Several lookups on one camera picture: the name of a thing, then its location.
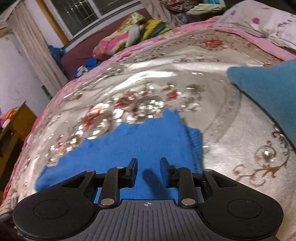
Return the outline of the pink floral folded quilt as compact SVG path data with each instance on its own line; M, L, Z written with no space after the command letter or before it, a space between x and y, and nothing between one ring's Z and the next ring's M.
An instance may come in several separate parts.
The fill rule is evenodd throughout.
M134 45L144 28L144 25L141 25L143 21L145 17L138 12L129 15L115 32L100 40L92 51L92 57L104 61L124 48Z

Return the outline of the beige curtain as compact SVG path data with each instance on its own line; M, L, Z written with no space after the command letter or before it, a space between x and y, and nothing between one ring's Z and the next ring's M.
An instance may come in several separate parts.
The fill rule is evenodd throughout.
M68 80L52 57L41 31L24 3L20 2L14 7L8 17L7 26L15 34L43 85L55 96Z

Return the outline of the teal folded garment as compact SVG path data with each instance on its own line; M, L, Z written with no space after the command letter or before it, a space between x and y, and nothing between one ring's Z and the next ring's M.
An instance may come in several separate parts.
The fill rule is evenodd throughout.
M295 60L269 67L230 67L226 74L280 125L295 145Z

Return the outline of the dark floral bundle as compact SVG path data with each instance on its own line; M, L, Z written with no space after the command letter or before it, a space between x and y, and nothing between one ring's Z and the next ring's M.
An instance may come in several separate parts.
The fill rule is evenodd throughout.
M169 11L185 13L199 4L198 0L161 0L160 3Z

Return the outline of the silver floral bedspread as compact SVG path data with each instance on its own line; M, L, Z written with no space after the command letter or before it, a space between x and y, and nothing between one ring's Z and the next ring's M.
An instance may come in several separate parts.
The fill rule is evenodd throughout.
M140 124L176 110L202 132L205 168L276 199L277 237L295 240L295 148L280 125L226 77L230 67L267 67L295 52L218 18L179 27L129 47L66 84L36 119L4 192L1 213L36 192L42 170L88 138L121 123Z

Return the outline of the wooden bedside cabinet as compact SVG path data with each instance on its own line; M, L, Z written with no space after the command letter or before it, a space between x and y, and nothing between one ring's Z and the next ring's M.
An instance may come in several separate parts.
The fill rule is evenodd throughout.
M1 131L1 177L8 176L12 170L21 153L21 144L29 135L36 119L37 116L24 102Z

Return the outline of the yellow green folded clothes stack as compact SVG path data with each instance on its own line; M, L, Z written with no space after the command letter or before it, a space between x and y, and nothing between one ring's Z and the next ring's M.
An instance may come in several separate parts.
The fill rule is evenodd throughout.
M154 38L169 32L171 28L163 20L150 19L144 25L140 32L139 41L145 41L147 39Z

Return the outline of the white floral pillow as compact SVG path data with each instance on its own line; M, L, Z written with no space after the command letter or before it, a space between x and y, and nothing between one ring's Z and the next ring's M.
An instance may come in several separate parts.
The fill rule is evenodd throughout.
M295 50L295 14L257 1L242 1L228 9L217 27L238 28L280 47Z

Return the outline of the maroon sofa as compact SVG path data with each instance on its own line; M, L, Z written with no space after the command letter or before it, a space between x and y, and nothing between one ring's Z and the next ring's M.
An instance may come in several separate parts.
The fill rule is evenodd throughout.
M139 11L136 11L136 12L138 12L139 14L145 17L145 21L143 21L143 23L146 23L148 20L152 18L146 9L140 9ZM82 42L78 43L74 48L72 48L71 50L65 53L65 55L61 59L61 65L63 67L63 70L65 71L66 77L68 77L69 80L74 79L73 75L76 68L83 65L88 58L92 57L92 51L98 45L100 40L102 40L103 38L115 32L118 29L118 27L121 25L121 23L129 15L117 21L114 21L109 25L107 25L106 27L102 28L101 30L97 31L96 33L93 33L92 35L84 39Z

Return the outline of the blue crumpled cloth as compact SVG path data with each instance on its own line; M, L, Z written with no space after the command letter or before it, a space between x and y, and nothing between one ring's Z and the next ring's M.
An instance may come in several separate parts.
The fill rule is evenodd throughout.
M89 72L90 70L92 70L96 66L100 65L101 63L102 63L101 61L99 61L93 57L90 57L87 59L87 61L83 65L76 68L73 77L78 78L78 77L82 76L83 74Z

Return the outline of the light green folded cloth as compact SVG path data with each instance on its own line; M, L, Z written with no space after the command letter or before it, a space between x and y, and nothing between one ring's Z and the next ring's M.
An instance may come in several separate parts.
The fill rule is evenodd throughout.
M187 15L200 15L224 11L226 6L222 4L198 4L186 12Z

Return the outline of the window with bars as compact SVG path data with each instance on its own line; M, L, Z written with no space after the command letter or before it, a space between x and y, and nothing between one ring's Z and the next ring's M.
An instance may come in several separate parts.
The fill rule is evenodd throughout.
M140 1L45 1L69 40L108 18L139 6Z

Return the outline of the blue striped knit sweater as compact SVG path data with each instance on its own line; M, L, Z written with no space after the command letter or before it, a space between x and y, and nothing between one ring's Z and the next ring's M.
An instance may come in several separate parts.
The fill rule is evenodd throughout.
M35 183L41 191L85 170L105 173L117 166L138 161L135 186L120 191L122 199L177 199L175 188L166 189L162 182L160 160L173 166L201 173L202 141L197 128L185 126L176 111L165 109L160 118L140 124L121 123L97 139L84 139L74 150L58 160L56 166L44 167Z

